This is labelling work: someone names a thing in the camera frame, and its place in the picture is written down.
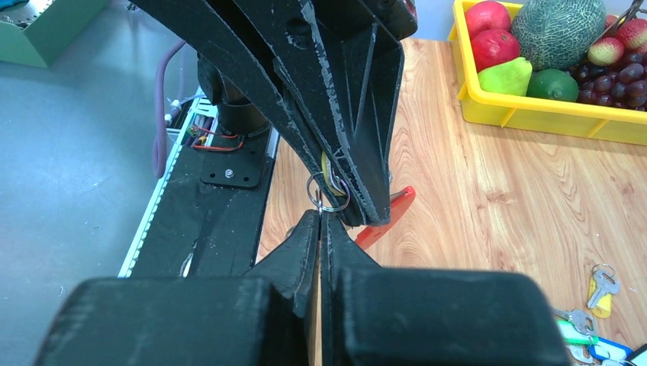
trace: green key tag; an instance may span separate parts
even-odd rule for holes
[[[557,320],[557,327],[564,337],[564,341],[569,345],[596,345],[600,340],[597,335],[590,336],[578,332],[573,324],[566,320]]]

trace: gray floor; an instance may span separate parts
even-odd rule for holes
[[[450,11],[417,36],[444,38]],[[176,40],[115,0],[50,69],[0,63],[0,365],[30,364],[66,294],[118,273],[156,183],[153,77]],[[166,91],[196,87],[187,48]]]

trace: red grapes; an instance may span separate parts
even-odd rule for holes
[[[612,86],[613,85],[611,84],[611,78],[606,75],[600,76],[593,82],[593,89],[595,89],[596,92],[600,93],[608,92],[609,90],[611,90]]]
[[[568,73],[579,84],[579,103],[635,111],[647,109],[647,53],[627,53],[608,67],[583,63]]]

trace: yellow plastic crate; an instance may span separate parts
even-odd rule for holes
[[[466,121],[592,139],[647,145],[647,112],[597,105],[501,95],[478,84],[465,12],[478,0],[456,0],[449,35],[454,51],[459,100]],[[501,2],[512,18],[522,5]]]

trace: red key tag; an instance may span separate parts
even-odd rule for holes
[[[416,199],[416,190],[409,186],[391,195],[391,222],[384,226],[370,226],[357,235],[355,242],[366,250],[380,240],[404,216]]]

